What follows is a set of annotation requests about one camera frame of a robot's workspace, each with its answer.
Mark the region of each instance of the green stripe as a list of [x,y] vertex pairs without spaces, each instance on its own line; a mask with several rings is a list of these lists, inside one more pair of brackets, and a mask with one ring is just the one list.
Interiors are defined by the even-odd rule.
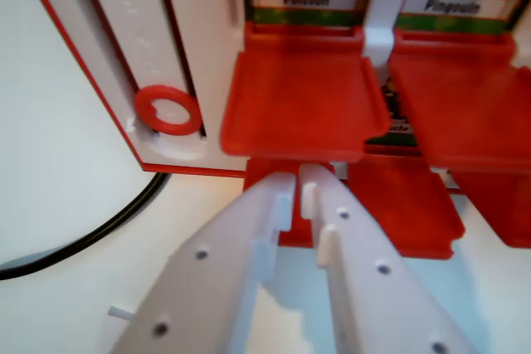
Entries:
[[503,20],[399,14],[395,27],[411,29],[414,31],[485,33],[497,35],[504,31],[506,24],[507,22]]
[[361,24],[363,12],[330,12],[327,10],[285,10],[255,7],[257,24],[314,25],[319,27],[352,27]]

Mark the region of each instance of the screw hole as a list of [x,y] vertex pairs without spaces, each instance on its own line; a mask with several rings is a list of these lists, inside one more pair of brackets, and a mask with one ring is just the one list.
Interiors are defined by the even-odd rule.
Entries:
[[168,324],[165,322],[159,322],[153,327],[153,337],[162,337],[168,333]]
[[345,207],[338,207],[337,212],[339,217],[344,220],[348,220],[350,218],[350,213],[348,213],[348,210]]
[[435,354],[447,354],[448,353],[448,348],[446,347],[446,344],[445,343],[441,343],[441,342],[433,343],[431,345],[431,350]]
[[380,274],[383,275],[389,275],[391,273],[391,267],[389,267],[387,264],[379,264],[376,269]]
[[208,257],[208,251],[206,249],[200,249],[196,252],[197,260],[204,260]]

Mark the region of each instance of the black cable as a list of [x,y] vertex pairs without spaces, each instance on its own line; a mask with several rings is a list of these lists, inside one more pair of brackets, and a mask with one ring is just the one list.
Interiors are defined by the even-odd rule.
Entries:
[[106,237],[108,234],[123,225],[138,211],[142,210],[144,206],[154,198],[155,194],[158,193],[163,184],[168,180],[168,177],[169,174],[165,173],[155,174],[142,192],[140,192],[124,209],[112,216],[103,225],[78,240],[75,240],[71,244],[30,263],[18,265],[17,267],[11,267],[9,269],[0,269],[0,281],[36,273],[37,271],[41,271],[42,269],[46,269],[68,259],[95,244],[97,241]]

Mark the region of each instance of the red compartment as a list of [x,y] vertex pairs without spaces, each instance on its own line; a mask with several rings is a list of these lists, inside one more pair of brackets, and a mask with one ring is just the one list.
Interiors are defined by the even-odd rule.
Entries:
[[356,162],[390,119],[363,33],[248,25],[222,126],[226,153]]
[[[291,230],[281,232],[279,245],[295,246],[300,248],[313,248],[311,221],[300,217],[300,185],[299,185],[299,167],[304,163],[301,161],[278,161],[270,159],[253,158],[247,161],[245,181],[243,190],[252,186],[255,182],[269,176],[273,172],[290,172],[297,176],[297,186],[295,188],[295,203],[293,206],[293,221]],[[334,167],[328,163],[322,163],[323,166],[334,172]]]
[[453,172],[459,187],[509,246],[531,248],[531,176]]
[[442,180],[421,158],[366,155],[348,186],[408,257],[449,259],[465,227]]
[[390,61],[418,145],[452,170],[530,170],[531,71],[510,36],[403,33]]

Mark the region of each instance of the red plastic ring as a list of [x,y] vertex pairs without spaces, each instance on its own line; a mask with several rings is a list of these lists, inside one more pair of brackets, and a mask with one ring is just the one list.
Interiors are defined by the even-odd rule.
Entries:
[[[151,104],[156,99],[169,99],[185,108],[190,119],[184,124],[169,124],[157,117],[157,110]],[[142,88],[134,99],[136,112],[142,122],[153,130],[172,136],[185,136],[197,132],[201,128],[201,112],[197,101],[181,90],[165,85],[151,85]]]

